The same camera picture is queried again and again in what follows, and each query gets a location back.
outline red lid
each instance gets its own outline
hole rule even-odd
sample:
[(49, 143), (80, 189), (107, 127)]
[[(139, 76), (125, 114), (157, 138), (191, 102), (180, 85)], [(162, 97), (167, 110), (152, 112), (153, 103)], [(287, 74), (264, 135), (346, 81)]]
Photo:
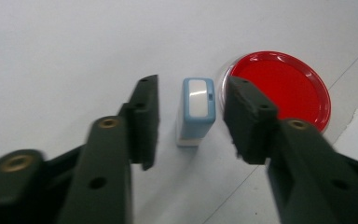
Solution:
[(330, 119), (327, 88), (315, 71), (295, 57), (255, 52), (241, 58), (229, 74), (253, 82), (279, 107), (279, 119), (303, 119), (321, 132)]

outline red plate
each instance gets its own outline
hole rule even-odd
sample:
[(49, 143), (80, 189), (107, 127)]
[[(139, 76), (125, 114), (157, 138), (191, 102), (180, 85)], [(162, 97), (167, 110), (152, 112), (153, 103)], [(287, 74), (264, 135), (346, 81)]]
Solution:
[(252, 81), (279, 107), (279, 119), (303, 119), (321, 132), (330, 119), (327, 88), (315, 71), (295, 57), (255, 52), (238, 60), (228, 74)]

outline brass screw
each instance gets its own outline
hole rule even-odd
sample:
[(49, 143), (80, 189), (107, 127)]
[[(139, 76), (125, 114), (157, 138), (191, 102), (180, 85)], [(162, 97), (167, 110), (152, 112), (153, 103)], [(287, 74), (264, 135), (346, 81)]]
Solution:
[(1, 171), (10, 173), (25, 169), (32, 163), (33, 159), (30, 155), (14, 156), (2, 162)]
[(290, 126), (292, 126), (295, 129), (299, 129), (299, 130), (308, 129), (308, 124), (301, 120), (296, 120), (296, 119), (289, 120), (289, 124), (290, 124)]
[(100, 122), (101, 128), (113, 128), (116, 127), (117, 125), (118, 125), (117, 119), (104, 119), (103, 121)]

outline white table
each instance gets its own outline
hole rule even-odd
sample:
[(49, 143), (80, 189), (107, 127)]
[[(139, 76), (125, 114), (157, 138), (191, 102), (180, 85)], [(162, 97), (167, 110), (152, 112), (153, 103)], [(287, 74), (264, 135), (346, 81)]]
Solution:
[(81, 145), (139, 78), (159, 74), (157, 163), (133, 166), (135, 223), (279, 223), (265, 168), (237, 160), (220, 111), (198, 150), (174, 144), (183, 78), (217, 81), (260, 50), (319, 73), (334, 143), (358, 108), (357, 1), (0, 1), (0, 156)]

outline blue and white box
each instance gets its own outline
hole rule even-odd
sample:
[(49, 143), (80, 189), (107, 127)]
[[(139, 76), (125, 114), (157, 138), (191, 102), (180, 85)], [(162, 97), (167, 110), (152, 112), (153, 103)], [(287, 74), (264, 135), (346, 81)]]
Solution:
[(197, 147), (215, 120), (213, 81), (203, 77), (185, 78), (176, 123), (176, 144)]

